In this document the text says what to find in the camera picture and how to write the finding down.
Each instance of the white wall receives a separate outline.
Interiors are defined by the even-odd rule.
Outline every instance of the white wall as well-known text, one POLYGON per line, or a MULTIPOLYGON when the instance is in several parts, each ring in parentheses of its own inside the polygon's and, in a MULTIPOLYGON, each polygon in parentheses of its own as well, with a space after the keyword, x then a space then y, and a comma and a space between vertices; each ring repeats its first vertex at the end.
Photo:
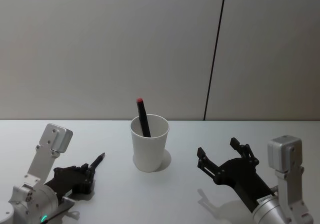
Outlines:
POLYGON ((225 0, 206 119, 320 119, 320 0, 225 0))
POLYGON ((0 118, 201 119, 222 0, 0 0, 0 118))

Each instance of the white paper cup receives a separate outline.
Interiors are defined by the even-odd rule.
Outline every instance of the white paper cup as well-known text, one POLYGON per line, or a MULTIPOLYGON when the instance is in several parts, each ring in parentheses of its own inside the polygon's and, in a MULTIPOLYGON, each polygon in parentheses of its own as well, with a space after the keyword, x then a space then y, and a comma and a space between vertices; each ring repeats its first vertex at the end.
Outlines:
POLYGON ((130 127, 134 164, 139 170, 150 173, 161 165, 170 127, 168 121, 161 116, 147 114, 147 118, 150 138, 143 136, 139 117, 133 118, 130 127))

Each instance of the table surface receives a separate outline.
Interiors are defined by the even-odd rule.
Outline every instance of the table surface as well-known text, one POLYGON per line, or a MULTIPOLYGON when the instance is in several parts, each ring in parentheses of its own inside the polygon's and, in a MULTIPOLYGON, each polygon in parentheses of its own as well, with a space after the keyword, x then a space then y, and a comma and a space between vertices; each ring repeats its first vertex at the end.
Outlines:
POLYGON ((93 194, 52 224, 253 224, 236 193, 215 185, 197 168, 197 148, 221 165, 237 157, 229 146, 236 137, 250 144, 260 160, 257 173, 274 186, 267 143, 285 134, 302 139, 303 198, 314 223, 320 222, 320 122, 169 121, 166 162, 160 171, 144 173, 133 164, 130 121, 0 121, 2 200, 10 199, 13 185, 28 171, 47 123, 73 131, 54 167, 79 166, 106 153, 96 170, 93 194))

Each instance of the label on robot arm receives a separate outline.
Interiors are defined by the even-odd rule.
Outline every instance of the label on robot arm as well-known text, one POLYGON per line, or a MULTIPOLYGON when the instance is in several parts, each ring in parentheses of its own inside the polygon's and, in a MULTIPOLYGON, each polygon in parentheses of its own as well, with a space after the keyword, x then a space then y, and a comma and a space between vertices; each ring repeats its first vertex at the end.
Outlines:
POLYGON ((257 202, 260 204, 260 203, 262 203, 263 201, 265 201, 265 200, 267 200, 267 199, 270 199, 270 198, 272 198, 272 197, 273 197, 272 195, 268 195, 268 196, 265 196, 265 197, 263 197, 263 198, 257 199, 257 202))

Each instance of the green led light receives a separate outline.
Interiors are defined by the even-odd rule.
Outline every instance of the green led light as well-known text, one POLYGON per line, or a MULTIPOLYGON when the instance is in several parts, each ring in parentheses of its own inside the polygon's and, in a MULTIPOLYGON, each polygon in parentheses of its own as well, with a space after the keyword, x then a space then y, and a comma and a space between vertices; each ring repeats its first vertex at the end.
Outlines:
POLYGON ((41 219, 41 222, 44 222, 47 217, 48 217, 47 215, 44 215, 43 218, 41 219))

